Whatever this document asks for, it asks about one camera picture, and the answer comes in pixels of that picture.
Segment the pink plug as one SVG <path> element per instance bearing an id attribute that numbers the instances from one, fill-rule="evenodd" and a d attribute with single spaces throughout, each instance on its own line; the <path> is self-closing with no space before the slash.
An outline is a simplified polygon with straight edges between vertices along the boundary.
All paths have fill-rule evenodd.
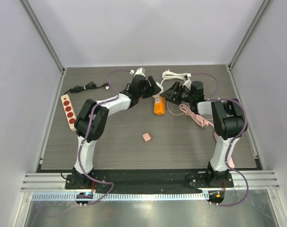
<path id="1" fill-rule="evenodd" d="M 145 133 L 145 134 L 142 135 L 142 138 L 143 138 L 143 140 L 144 140 L 145 142 L 149 142 L 149 141 L 151 141 L 151 140 L 153 139 L 153 134 L 147 132 L 147 133 Z"/>

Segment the beige red power strip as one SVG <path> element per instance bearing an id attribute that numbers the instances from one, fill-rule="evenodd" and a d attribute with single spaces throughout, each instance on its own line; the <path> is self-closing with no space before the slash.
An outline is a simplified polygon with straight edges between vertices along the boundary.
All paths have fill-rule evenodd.
<path id="1" fill-rule="evenodd" d="M 75 111 L 72 106 L 72 102 L 71 102 L 69 95 L 68 94 L 62 95 L 61 102 L 63 105 L 64 113 L 65 113 L 70 130 L 76 131 L 74 124 L 76 122 L 77 117 L 75 115 Z"/>

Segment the white cube socket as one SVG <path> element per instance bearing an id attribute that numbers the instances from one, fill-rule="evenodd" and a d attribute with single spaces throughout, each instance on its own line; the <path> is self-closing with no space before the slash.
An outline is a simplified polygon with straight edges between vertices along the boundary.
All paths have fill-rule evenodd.
<path id="1" fill-rule="evenodd" d="M 156 82 L 156 86 L 157 86 L 156 88 L 157 93 L 153 95 L 154 98 L 158 98 L 160 94 L 163 92 L 163 86 L 159 82 Z"/>

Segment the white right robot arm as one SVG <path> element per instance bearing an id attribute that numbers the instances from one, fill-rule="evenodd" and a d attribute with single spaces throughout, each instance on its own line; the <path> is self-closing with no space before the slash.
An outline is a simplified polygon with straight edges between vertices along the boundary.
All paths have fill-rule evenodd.
<path id="1" fill-rule="evenodd" d="M 190 110 L 199 115 L 212 115 L 214 130 L 217 135 L 213 157 L 208 162 L 204 174 L 192 173 L 191 187 L 223 187 L 228 181 L 232 169 L 229 161 L 235 144 L 247 130 L 247 117 L 237 98 L 205 100 L 203 83 L 193 81 L 190 87 L 175 82 L 172 87 L 160 94 L 166 101 L 174 104 L 188 103 Z"/>

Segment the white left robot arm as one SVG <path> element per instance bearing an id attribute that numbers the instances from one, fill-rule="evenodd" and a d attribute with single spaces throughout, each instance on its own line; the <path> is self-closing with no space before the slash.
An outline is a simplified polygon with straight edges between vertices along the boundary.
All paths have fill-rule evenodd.
<path id="1" fill-rule="evenodd" d="M 67 186 L 87 189 L 92 185 L 95 146 L 104 132 L 108 117 L 132 108 L 141 98 L 150 98 L 162 91 L 160 83 L 145 75 L 144 68 L 130 73 L 132 81 L 122 91 L 115 89 L 117 94 L 114 97 L 101 101 L 87 99 L 82 106 L 74 123 L 78 136 L 77 160 L 72 174 L 67 177 Z"/>

